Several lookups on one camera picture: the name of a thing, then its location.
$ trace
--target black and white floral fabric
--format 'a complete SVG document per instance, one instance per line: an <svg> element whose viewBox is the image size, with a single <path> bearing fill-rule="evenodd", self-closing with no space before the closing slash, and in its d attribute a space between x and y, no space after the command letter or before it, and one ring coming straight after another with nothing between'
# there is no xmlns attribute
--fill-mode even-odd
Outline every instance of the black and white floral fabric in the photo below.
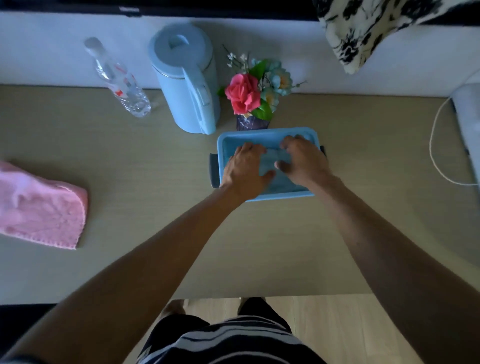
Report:
<svg viewBox="0 0 480 364"><path fill-rule="evenodd" d="M353 74L389 34L475 1L313 0L313 4L335 55Z"/></svg>

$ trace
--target clear water bottle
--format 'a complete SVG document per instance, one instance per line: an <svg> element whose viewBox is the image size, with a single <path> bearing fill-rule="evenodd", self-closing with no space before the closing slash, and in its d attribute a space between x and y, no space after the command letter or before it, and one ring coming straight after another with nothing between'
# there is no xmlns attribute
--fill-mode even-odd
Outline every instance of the clear water bottle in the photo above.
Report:
<svg viewBox="0 0 480 364"><path fill-rule="evenodd" d="M148 115L152 109L150 101L127 67L114 60L98 38L88 38L84 44L86 51L95 59L98 76L107 83L122 105L137 118Z"/></svg>

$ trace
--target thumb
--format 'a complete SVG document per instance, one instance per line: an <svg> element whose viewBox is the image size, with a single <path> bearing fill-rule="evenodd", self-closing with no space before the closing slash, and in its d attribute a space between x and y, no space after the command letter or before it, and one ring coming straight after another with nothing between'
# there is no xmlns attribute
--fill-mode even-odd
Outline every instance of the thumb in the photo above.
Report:
<svg viewBox="0 0 480 364"><path fill-rule="evenodd" d="M276 161L275 162L275 168L277 168L278 170L281 170L283 173L285 173L287 175L290 172L292 172L292 165L288 164L287 162L285 162L283 160Z"/></svg>
<svg viewBox="0 0 480 364"><path fill-rule="evenodd" d="M267 172L264 176L262 176L262 180L264 181L265 186L268 186L270 182L273 180L273 178L275 178L275 176L276 176L276 172L274 170L271 170Z"/></svg>

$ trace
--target purple vase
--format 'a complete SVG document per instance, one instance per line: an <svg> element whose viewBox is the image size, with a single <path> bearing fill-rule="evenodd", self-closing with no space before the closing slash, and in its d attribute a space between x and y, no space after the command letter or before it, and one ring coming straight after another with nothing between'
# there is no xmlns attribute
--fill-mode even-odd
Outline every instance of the purple vase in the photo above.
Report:
<svg viewBox="0 0 480 364"><path fill-rule="evenodd" d="M259 119L255 116L245 117L237 115L237 131L268 129L270 121Z"/></svg>

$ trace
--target kettle handle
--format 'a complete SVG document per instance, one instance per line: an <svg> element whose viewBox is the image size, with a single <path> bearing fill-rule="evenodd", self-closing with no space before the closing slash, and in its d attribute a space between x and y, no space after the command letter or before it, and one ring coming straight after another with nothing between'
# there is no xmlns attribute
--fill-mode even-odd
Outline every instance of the kettle handle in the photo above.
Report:
<svg viewBox="0 0 480 364"><path fill-rule="evenodd" d="M195 111L200 123L200 129L204 134L215 133L215 113L213 99L208 84L200 69L195 65L183 69L185 80L190 93L193 96Z"/></svg>

